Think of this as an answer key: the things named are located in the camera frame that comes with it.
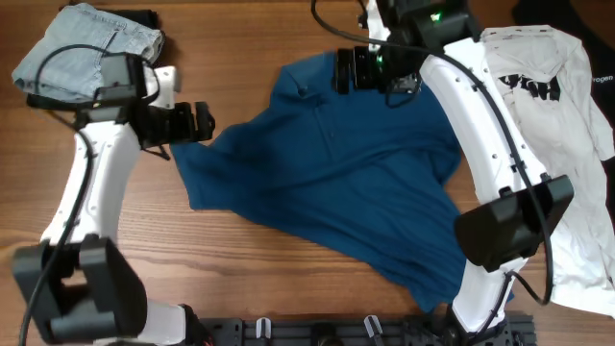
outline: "black cloth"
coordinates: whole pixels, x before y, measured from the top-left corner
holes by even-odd
[[[519,25],[548,24],[583,42],[594,77],[592,97],[613,128],[615,125],[615,50],[583,23],[570,0],[520,0],[512,10],[512,16]],[[613,219],[615,216],[615,158],[603,161],[603,167],[608,180],[606,206]]]
[[[119,15],[126,19],[130,19],[133,22],[146,26],[150,29],[160,28],[158,14],[152,10],[97,10]]]

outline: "clothing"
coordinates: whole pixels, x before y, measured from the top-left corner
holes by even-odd
[[[159,55],[163,38],[121,16],[97,11],[88,4],[64,7],[51,22],[45,36],[12,73],[16,86],[34,92],[34,78],[40,63],[54,50],[76,43],[91,44],[110,52],[139,54],[153,62]],[[102,85],[102,53],[88,49],[62,52],[49,61],[41,75],[39,94],[61,101],[91,99]]]
[[[150,29],[159,29],[158,14],[152,10],[100,10],[119,15]]]
[[[552,300],[615,317],[615,235],[601,160],[613,134],[591,98],[580,40],[550,26],[486,29],[482,40],[498,91],[533,154],[552,177],[568,175],[575,197],[551,236]]]
[[[452,302],[465,257],[442,187],[460,161],[446,115],[427,87],[398,109],[375,90],[339,95],[334,61],[285,66],[254,120],[210,146],[171,146],[190,206],[232,210],[366,261],[424,311]]]
[[[580,19],[570,0],[521,0],[512,11],[520,25],[549,24],[583,42],[591,63],[592,97],[611,128],[615,125],[615,50],[604,43]],[[608,193],[606,205],[615,218],[615,158],[604,161]]]

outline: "green light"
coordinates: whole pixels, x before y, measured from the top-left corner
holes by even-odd
[[[432,22],[439,23],[441,19],[442,19],[442,12],[434,13],[431,15]]]

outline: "black print on shirt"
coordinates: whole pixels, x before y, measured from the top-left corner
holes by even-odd
[[[500,77],[500,81],[510,88],[520,86],[522,89],[529,91],[531,97],[540,97],[544,101],[549,97],[552,101],[559,101],[561,89],[557,82],[557,77],[553,77],[548,83],[536,82],[524,75],[510,75]]]

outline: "blue shirt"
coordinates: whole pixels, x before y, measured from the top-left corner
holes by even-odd
[[[368,262],[423,311],[450,303],[465,257],[443,189],[460,161],[448,118],[426,86],[398,109],[375,90],[339,95],[333,62],[327,53],[283,67],[254,120],[210,146],[171,146],[190,206],[232,210]]]

